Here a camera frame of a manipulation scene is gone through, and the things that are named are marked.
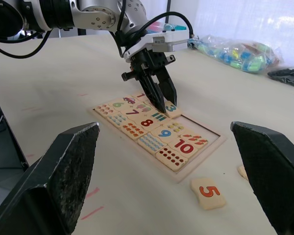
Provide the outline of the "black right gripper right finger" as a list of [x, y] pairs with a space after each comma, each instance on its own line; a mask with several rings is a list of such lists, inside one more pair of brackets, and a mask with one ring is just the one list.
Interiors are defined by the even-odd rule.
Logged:
[[262, 126], [234, 121], [230, 129], [270, 224], [279, 235], [294, 235], [294, 144]]

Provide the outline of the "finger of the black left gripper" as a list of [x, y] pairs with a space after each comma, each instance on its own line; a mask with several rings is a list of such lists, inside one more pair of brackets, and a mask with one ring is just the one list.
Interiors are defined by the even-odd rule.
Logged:
[[165, 113], [164, 97], [158, 84], [153, 81], [149, 74], [144, 73], [138, 75], [138, 81], [152, 105], [161, 113]]
[[161, 68], [158, 72], [158, 81], [159, 87], [166, 98], [166, 100], [170, 101], [173, 105], [177, 105], [177, 93], [176, 88], [171, 80], [171, 77], [166, 68]]

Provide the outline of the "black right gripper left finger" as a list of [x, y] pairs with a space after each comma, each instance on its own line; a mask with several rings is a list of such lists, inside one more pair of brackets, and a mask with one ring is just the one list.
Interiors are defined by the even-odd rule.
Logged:
[[70, 235], [86, 198], [99, 123], [60, 133], [0, 204], [0, 235]]

